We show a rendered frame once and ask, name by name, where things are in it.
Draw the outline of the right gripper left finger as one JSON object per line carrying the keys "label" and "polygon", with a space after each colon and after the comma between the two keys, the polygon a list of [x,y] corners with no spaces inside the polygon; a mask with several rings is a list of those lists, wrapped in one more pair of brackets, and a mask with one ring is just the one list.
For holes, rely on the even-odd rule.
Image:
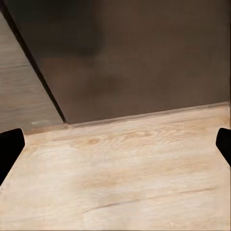
{"label": "right gripper left finger", "polygon": [[24,146],[21,128],[0,133],[0,185],[3,184]]}

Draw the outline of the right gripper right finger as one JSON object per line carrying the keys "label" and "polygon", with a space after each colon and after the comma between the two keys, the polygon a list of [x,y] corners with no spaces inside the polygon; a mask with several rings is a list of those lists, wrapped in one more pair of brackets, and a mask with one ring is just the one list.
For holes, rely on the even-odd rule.
{"label": "right gripper right finger", "polygon": [[218,131],[216,146],[231,167],[231,130],[220,128]]}

